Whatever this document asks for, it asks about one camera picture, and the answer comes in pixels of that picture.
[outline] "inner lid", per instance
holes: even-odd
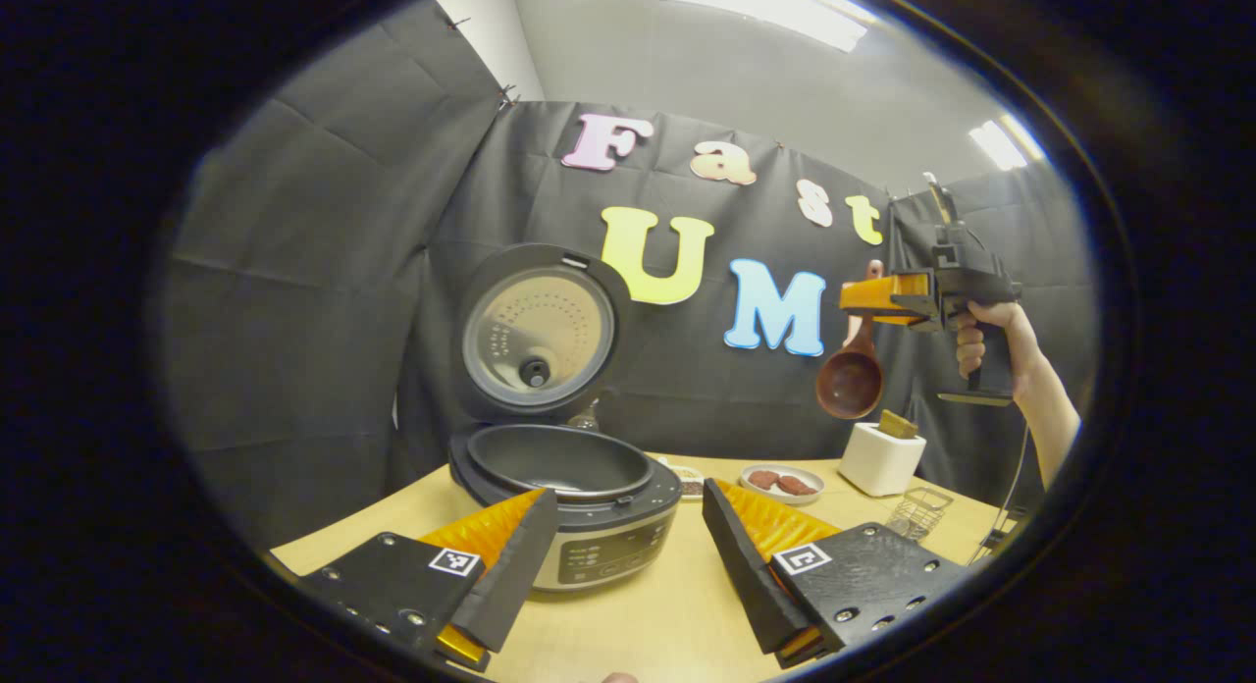
[[[471,380],[520,407],[571,397],[605,364],[614,339],[610,299],[575,267],[530,267],[497,281],[462,333]]]
[[[551,487],[558,496],[610,498],[649,482],[651,465],[637,447],[559,424],[497,424],[476,432],[467,452],[481,470],[520,490]]]

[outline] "metal basket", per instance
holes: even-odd
[[[933,531],[938,521],[942,521],[942,510],[952,501],[951,496],[936,490],[916,487],[903,495],[902,502],[894,507],[894,514],[889,516],[885,527],[912,541],[919,541]]]

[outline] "meat patty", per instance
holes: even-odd
[[[760,490],[771,490],[777,478],[781,478],[781,476],[772,472],[772,470],[754,470],[754,472],[750,472],[750,477],[747,477],[746,481]]]
[[[811,487],[808,487],[801,481],[801,478],[793,477],[793,476],[789,476],[789,475],[782,475],[780,478],[777,478],[776,486],[781,487],[781,490],[784,490],[785,492],[789,492],[790,495],[794,495],[794,496],[814,495],[815,493],[815,490],[813,490]]]

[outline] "wooden ladle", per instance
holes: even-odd
[[[864,280],[880,277],[883,272],[884,264],[874,259],[868,262]],[[854,338],[848,339],[845,347],[820,367],[815,378],[815,398],[820,407],[829,416],[844,421],[872,413],[884,388],[884,375],[872,344],[872,316],[852,316],[850,321],[852,325],[859,324]]]

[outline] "wooden table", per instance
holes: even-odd
[[[685,465],[731,483],[741,470],[757,462],[664,457],[673,467]],[[843,530],[884,524],[902,500],[865,496],[836,473],[839,460],[771,462],[810,470],[824,478],[820,498],[798,508]],[[955,498],[921,545],[963,565],[990,530],[997,508],[912,478],[912,487],[921,486]],[[479,508],[453,483],[446,465],[273,552],[298,575],[306,575],[381,531],[418,539]],[[701,510],[701,501],[678,503],[662,552],[641,573],[592,590],[530,595],[506,647],[492,655],[485,675],[504,683],[600,683],[612,672],[631,673],[641,683],[737,683],[780,675],[776,659],[759,653]]]

